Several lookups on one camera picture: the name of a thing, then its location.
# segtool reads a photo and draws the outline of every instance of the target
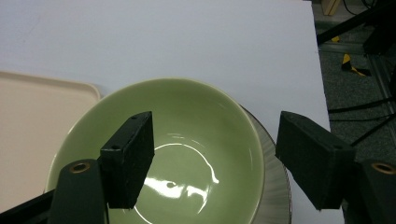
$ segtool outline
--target yellow object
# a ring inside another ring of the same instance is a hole
[[[341,0],[321,0],[323,15],[332,16],[338,8]]]
[[[340,42],[340,36],[333,37],[332,42]]]
[[[355,68],[354,66],[352,66],[352,64],[350,63],[350,56],[349,56],[349,54],[344,54],[344,60],[343,60],[342,69],[343,69],[343,70],[347,70],[347,71],[352,71],[352,72],[358,74],[359,76],[363,76],[363,77],[366,76],[366,75],[364,75],[362,72],[358,71],[357,68]]]

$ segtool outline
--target tray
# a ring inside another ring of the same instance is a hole
[[[0,72],[0,212],[43,193],[62,141],[99,99],[89,84]]]

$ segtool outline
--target screw hole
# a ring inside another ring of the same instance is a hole
[[[82,173],[88,169],[90,169],[90,164],[88,162],[82,162],[82,163],[77,163],[70,167],[70,172],[73,174],[79,174]]]
[[[376,162],[372,164],[373,168],[376,169],[378,172],[381,172],[386,175],[396,175],[396,169],[393,166]]]
[[[339,146],[339,145],[334,145],[335,148],[337,149],[343,149],[343,147]]]

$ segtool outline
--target floor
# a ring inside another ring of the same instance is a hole
[[[323,16],[320,5],[315,2],[313,3],[313,9],[317,34],[352,17],[352,15],[345,11],[342,3],[339,5],[337,13],[332,17]],[[364,10],[364,7],[350,6],[349,9],[353,9],[355,12],[361,12]],[[381,100],[385,97],[378,84],[378,76],[383,76],[383,74],[378,74],[375,71],[372,60],[374,58],[384,64],[384,67],[390,74],[391,69],[396,64],[396,48],[392,47],[386,55],[382,56],[364,55],[361,45],[373,30],[373,27],[361,25],[340,35],[340,42],[331,42],[319,46],[323,85],[329,109],[362,105]],[[356,73],[342,70],[341,65],[345,53],[350,55],[352,66],[369,69],[372,75],[360,76]],[[374,126],[388,118],[384,116],[392,112],[389,111],[389,106],[391,105],[382,104],[369,109],[330,114],[332,133],[345,142],[352,144],[366,132],[373,129]],[[361,121],[362,119],[372,118],[380,119]],[[396,164],[396,138],[393,133],[395,131],[393,125],[391,122],[390,125],[385,125],[359,142],[355,146],[357,149],[357,161],[376,159]]]

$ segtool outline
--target ceramic bowl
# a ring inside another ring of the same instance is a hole
[[[144,111],[152,111],[155,156],[135,208],[110,209],[110,223],[251,223],[264,184],[259,136],[238,103],[189,79],[145,81],[101,100],[66,137],[47,190],[66,164],[97,159],[121,124]]]

